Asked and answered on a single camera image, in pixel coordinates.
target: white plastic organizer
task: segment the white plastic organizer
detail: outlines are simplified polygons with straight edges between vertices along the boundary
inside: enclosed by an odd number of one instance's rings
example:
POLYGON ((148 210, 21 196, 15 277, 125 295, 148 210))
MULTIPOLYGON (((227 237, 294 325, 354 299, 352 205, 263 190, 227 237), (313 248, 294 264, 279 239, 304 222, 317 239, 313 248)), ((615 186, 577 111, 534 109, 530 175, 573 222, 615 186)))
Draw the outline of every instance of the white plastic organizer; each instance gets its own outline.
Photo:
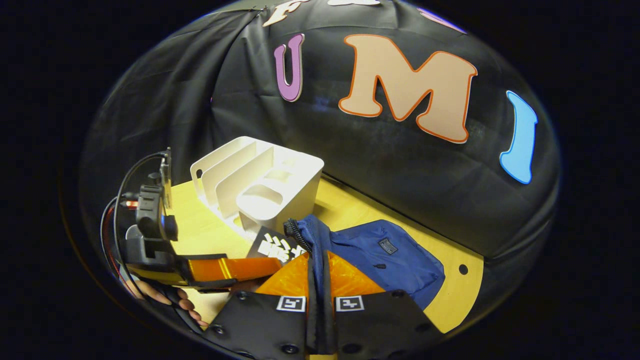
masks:
POLYGON ((242 136, 191 166, 198 198, 224 223, 253 241, 261 226, 280 233, 288 218, 313 212, 324 161, 242 136))

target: blue letter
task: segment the blue letter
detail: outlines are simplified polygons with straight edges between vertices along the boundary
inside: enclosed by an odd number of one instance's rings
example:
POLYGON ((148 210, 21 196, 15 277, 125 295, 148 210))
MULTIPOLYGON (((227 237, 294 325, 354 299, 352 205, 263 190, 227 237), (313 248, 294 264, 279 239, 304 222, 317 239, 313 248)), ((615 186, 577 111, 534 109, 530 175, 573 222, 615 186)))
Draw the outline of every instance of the blue letter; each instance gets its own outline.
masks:
POLYGON ((511 148, 500 154, 500 165, 504 171, 523 184, 531 182, 531 159, 536 140, 538 117, 533 109, 511 90, 507 98, 515 112, 511 148))

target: yellow table surface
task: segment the yellow table surface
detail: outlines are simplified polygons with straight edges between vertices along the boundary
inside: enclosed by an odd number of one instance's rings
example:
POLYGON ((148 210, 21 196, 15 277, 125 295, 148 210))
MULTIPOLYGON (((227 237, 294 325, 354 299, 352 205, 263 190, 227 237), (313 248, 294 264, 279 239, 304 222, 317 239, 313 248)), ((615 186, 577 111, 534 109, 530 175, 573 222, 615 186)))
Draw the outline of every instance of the yellow table surface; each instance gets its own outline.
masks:
MULTIPOLYGON (((196 196, 192 181, 172 187, 173 209, 178 224, 178 241, 172 242, 178 255, 219 254, 244 258, 251 244, 228 227, 196 196)), ((458 326, 474 302, 483 275, 483 257, 444 238, 424 226, 328 177, 322 177, 316 195, 314 215, 332 231, 347 229, 375 220, 400 225, 417 243, 444 266, 445 281, 424 313, 441 332, 458 326), (459 266, 466 265, 462 275, 459 266)), ((202 320, 211 322, 224 306, 228 293, 201 294, 185 289, 202 320)), ((335 356, 311 356, 311 360, 335 356)))

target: beige letter m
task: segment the beige letter m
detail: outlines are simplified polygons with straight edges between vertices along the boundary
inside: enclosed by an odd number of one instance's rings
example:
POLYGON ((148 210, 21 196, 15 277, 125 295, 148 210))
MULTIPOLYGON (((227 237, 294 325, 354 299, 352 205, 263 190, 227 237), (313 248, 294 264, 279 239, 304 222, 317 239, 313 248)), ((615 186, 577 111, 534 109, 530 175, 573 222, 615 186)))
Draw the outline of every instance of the beige letter m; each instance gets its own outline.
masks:
POLYGON ((376 117, 382 105, 375 99, 378 80, 387 96, 391 114, 403 121, 431 94, 429 106, 415 119, 425 132, 453 143, 465 143, 465 128, 471 79, 476 67, 453 54, 437 51, 413 70, 398 46, 379 35, 350 35, 355 64, 349 96, 339 108, 350 114, 376 117))

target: human hand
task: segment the human hand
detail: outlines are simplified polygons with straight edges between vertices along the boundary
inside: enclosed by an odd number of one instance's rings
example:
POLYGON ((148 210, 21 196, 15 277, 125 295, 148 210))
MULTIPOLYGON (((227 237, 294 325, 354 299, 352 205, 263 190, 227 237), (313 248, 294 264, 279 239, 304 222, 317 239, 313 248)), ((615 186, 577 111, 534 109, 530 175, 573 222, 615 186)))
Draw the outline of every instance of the human hand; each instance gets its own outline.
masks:
MULTIPOLYGON (((127 281, 127 285, 129 286, 129 289, 133 292, 134 297, 136 297, 137 299, 144 299, 144 296, 138 292, 138 289, 136 289, 136 287, 133 285, 131 280, 127 281)), ((159 291, 154 289, 153 286, 141 280, 136 280, 136 285, 138 285, 138 287, 140 288, 140 291, 142 291, 144 295, 162 304, 171 305, 171 300, 169 300, 164 295, 162 295, 159 291)), ((191 317, 198 322, 198 325, 208 327, 209 324, 202 321, 202 316, 200 316, 200 314, 198 314, 198 312, 194 310, 195 306, 188 299, 189 296, 187 295, 187 293, 180 288, 178 289, 177 292, 178 292, 178 296, 180 297, 180 302, 178 303, 178 305, 181 308, 189 311, 189 315, 191 315, 191 317)))

